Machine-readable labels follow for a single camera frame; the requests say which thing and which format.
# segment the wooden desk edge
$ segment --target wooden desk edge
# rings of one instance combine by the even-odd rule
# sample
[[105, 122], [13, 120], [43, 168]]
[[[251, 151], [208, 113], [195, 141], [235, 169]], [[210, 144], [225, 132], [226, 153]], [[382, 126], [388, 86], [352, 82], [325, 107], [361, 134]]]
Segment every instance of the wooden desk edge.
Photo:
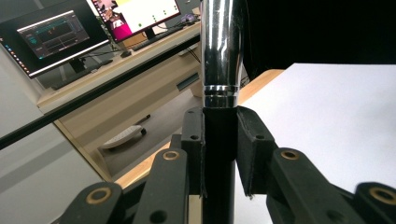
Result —
[[[239, 102], [238, 104], [243, 104], [246, 100], [248, 100], [251, 96], [256, 94], [260, 89], [262, 89], [265, 85], [267, 85], [270, 81], [272, 81], [275, 77], [279, 76], [284, 70], [280, 69], [272, 69], [263, 72], [261, 75], [256, 77], [253, 81], [249, 82], [246, 87], [244, 87], [239, 92]], [[144, 176], [149, 174], [149, 170], [151, 169], [151, 165], [154, 161], [155, 155], [166, 148], [169, 148], [170, 143], [167, 143], [156, 152], [151, 154], [144, 161], [136, 165], [131, 171], [120, 177], [115, 182], [119, 184], [123, 189], [133, 184], [135, 181], [143, 178]]]

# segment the screen display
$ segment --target screen display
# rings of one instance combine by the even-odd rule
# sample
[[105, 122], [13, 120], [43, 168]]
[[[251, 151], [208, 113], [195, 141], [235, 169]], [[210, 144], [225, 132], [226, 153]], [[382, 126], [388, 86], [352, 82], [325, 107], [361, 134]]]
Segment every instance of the screen display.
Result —
[[69, 0], [0, 23], [0, 43], [30, 78], [98, 49], [109, 40], [88, 2]]
[[116, 42], [180, 15], [175, 0], [92, 0]]

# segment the keyboard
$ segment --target keyboard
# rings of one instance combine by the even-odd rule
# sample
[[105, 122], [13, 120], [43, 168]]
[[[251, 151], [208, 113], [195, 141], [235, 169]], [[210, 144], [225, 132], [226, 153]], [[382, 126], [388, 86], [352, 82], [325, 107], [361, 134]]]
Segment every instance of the keyboard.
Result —
[[139, 44], [133, 46], [133, 47], [132, 47], [132, 50], [133, 50], [133, 51], [137, 51], [137, 50], [140, 50], [140, 49], [142, 49], [142, 48], [145, 48], [145, 47], [147, 47], [148, 45], [150, 45], [150, 44], [152, 44], [152, 43], [154, 43], [154, 42], [156, 42], [156, 41], [159, 41], [160, 39], [163, 39], [164, 37], [167, 37], [167, 36], [169, 36], [169, 35], [172, 35], [172, 34], [176, 33], [177, 31], [180, 31], [180, 30], [182, 30], [182, 29], [183, 29], [183, 26], [171, 27], [171, 28], [169, 28], [167, 31], [165, 31], [165, 32], [163, 32], [163, 33], [160, 33], [160, 34], [157, 34], [157, 35], [155, 35], [154, 37], [152, 37], [151, 39], [145, 40], [144, 42], [139, 43]]
[[101, 62], [99, 64], [90, 66], [90, 67], [86, 68], [85, 70], [83, 70], [81, 72], [78, 72], [75, 75], [69, 77], [67, 80], [64, 80], [62, 82], [59, 82], [59, 83], [51, 86], [51, 88], [53, 90], [57, 91], [60, 88], [62, 88], [64, 86], [67, 86], [68, 84], [70, 84], [70, 83], [72, 83], [72, 82], [74, 82], [74, 81], [76, 81], [76, 80], [78, 80], [78, 79], [80, 79], [82, 77], [87, 76], [88, 74], [95, 73], [100, 67], [102, 67], [103, 65], [109, 64], [111, 62], [113, 62], [113, 61], [110, 59], [110, 60], [103, 61], [103, 62]]

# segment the computer monitor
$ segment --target computer monitor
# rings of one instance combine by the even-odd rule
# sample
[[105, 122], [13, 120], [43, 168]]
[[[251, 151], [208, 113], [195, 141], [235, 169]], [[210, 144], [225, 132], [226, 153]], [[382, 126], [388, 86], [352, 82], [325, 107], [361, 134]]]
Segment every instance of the computer monitor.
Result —
[[0, 42], [30, 78], [65, 63], [85, 69], [78, 57], [108, 44], [85, 0], [68, 0], [0, 23]]
[[116, 43], [145, 32], [155, 36], [152, 27], [178, 15], [176, 0], [91, 0]]

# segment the stainless steel cylinder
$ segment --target stainless steel cylinder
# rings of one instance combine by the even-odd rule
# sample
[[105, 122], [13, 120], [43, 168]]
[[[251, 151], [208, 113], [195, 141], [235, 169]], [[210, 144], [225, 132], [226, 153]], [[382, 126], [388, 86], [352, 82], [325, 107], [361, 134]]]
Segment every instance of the stainless steel cylinder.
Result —
[[204, 0], [201, 5], [204, 107], [237, 106], [245, 10], [242, 0]]

